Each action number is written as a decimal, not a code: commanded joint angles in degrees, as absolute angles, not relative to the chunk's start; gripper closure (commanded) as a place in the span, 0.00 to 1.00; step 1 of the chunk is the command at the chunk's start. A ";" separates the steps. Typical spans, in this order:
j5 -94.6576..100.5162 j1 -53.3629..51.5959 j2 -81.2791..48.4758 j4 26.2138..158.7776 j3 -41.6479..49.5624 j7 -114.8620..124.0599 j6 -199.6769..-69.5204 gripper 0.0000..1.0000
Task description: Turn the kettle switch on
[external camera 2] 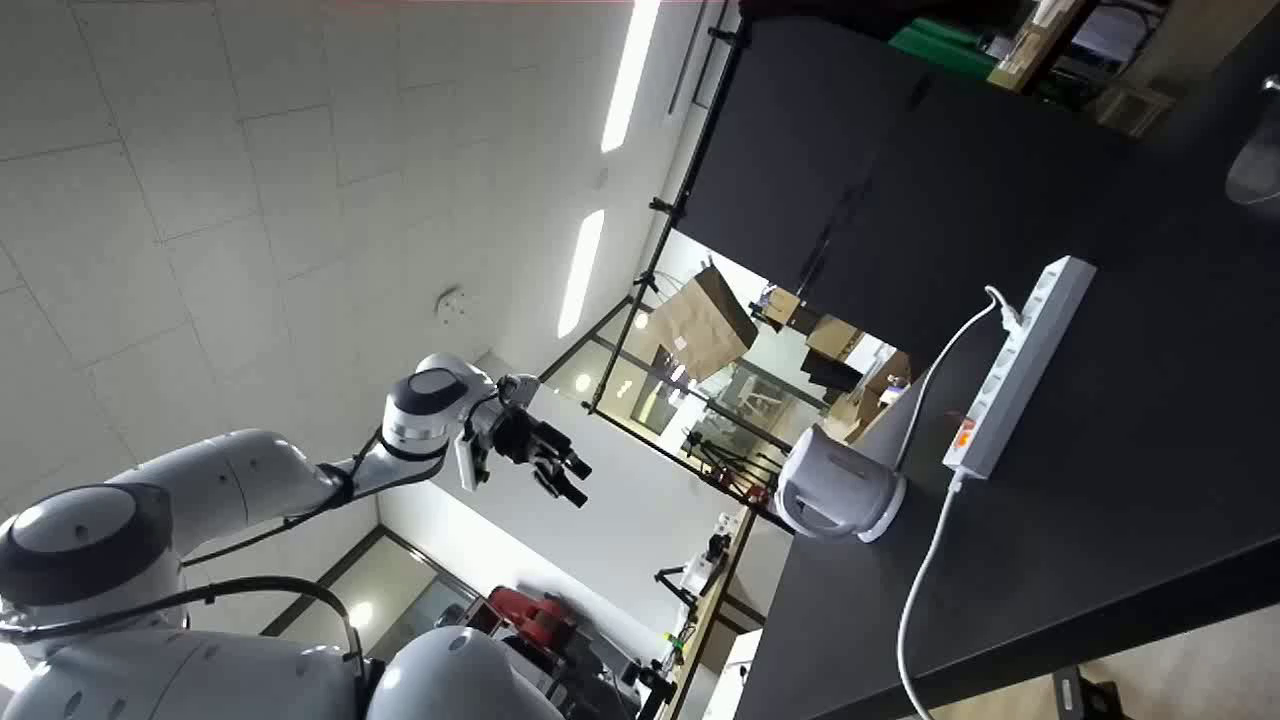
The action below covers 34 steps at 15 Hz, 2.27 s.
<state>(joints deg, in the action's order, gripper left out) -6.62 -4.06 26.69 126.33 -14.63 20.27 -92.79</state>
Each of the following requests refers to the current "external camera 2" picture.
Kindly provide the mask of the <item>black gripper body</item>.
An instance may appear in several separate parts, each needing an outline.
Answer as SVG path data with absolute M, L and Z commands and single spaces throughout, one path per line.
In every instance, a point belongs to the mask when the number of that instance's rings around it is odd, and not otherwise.
M 509 454 L 513 465 L 537 465 L 537 461 L 561 461 L 563 435 L 528 414 L 523 408 L 503 408 L 487 431 L 493 446 Z

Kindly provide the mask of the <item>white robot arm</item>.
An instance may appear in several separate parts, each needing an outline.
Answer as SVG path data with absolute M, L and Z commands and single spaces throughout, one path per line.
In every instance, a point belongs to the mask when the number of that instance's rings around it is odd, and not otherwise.
M 561 720 L 482 631 L 431 629 L 391 659 L 356 638 L 199 631 L 188 610 L 219 590 L 180 579 L 247 527 L 288 531 L 439 469 L 474 486 L 493 452 L 572 498 L 586 465 L 528 399 L 523 376 L 431 352 L 388 389 L 376 431 L 343 465 L 237 429 L 13 513 L 2 638 L 33 677 L 2 720 Z

